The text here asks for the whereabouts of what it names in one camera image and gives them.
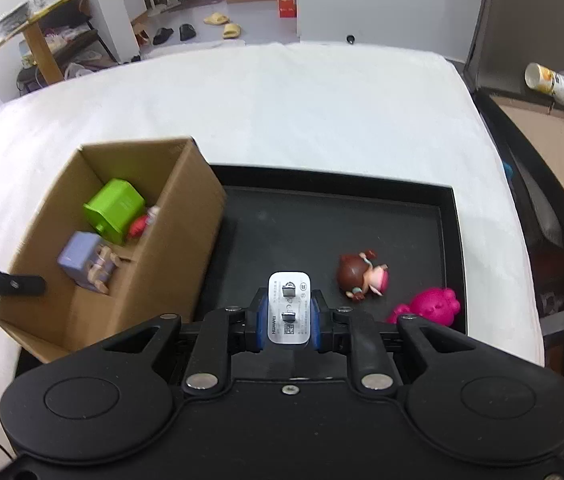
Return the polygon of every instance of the slipper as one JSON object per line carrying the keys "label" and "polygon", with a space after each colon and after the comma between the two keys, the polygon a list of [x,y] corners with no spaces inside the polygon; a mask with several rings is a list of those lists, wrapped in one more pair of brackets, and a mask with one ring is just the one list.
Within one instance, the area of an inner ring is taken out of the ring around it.
{"label": "slipper", "polygon": [[179,40],[180,41],[187,41],[191,38],[194,38],[197,35],[193,25],[190,23],[184,23],[183,25],[179,26]]}
{"label": "slipper", "polygon": [[240,34],[241,27],[237,23],[228,23],[227,25],[224,25],[222,37],[225,40],[232,40],[233,38],[237,38]]}
{"label": "slipper", "polygon": [[173,34],[174,30],[172,28],[159,28],[157,34],[153,36],[153,44],[161,45],[165,43]]}
{"label": "slipper", "polygon": [[206,25],[223,25],[224,23],[228,23],[228,22],[229,22],[229,17],[224,16],[222,12],[214,12],[213,14],[207,16],[204,19],[204,23],[206,23]]}

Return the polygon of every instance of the white bed sheet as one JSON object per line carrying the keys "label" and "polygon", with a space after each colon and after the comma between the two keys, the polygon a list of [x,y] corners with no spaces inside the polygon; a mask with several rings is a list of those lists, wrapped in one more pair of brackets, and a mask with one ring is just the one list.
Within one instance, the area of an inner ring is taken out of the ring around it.
{"label": "white bed sheet", "polygon": [[[1,107],[0,269],[76,147],[171,136],[193,136],[210,163],[452,186],[469,335],[543,364],[529,260],[501,162],[457,72],[430,53],[305,43],[187,52]],[[17,355],[0,330],[0,394]],[[0,441],[7,444],[1,429]]]}

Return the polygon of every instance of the green toy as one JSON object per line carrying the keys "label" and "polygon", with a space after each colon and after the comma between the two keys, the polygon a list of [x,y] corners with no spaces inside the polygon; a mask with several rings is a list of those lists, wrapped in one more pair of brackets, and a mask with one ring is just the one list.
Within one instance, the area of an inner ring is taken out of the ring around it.
{"label": "green toy", "polygon": [[102,238],[117,245],[124,243],[133,220],[144,211],[144,199],[126,180],[113,178],[100,189],[84,212],[89,223]]}

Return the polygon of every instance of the yellow slipper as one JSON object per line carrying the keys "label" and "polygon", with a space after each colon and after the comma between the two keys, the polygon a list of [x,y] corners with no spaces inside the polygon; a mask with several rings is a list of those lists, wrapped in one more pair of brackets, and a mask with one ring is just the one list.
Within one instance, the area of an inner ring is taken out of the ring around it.
{"label": "yellow slipper", "polygon": [[232,40],[233,38],[237,38],[240,34],[241,27],[237,23],[228,23],[227,25],[224,25],[222,37],[225,40]]}
{"label": "yellow slipper", "polygon": [[204,19],[206,25],[223,25],[224,23],[228,23],[228,21],[229,17],[224,16],[221,12],[214,12]]}

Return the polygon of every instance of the black tray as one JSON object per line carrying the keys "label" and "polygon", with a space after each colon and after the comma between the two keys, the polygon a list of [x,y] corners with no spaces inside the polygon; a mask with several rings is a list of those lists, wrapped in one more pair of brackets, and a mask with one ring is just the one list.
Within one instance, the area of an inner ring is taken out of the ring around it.
{"label": "black tray", "polygon": [[[431,286],[449,286],[462,305],[453,328],[466,333],[462,242],[450,187],[334,173],[213,166],[227,193],[222,224],[206,272],[195,320],[214,308],[249,306],[271,274],[300,270],[329,307],[350,304],[338,289],[340,254],[374,250],[389,266],[383,297],[368,294],[358,308],[384,321],[399,303]],[[338,354],[274,351],[233,358],[248,377],[337,376]]]}

